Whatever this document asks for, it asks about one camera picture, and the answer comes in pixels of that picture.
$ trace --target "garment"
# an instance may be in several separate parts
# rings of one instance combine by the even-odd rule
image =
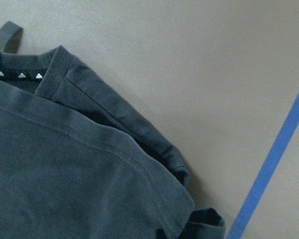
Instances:
[[[62,45],[2,52],[0,238],[220,239],[176,147]]]

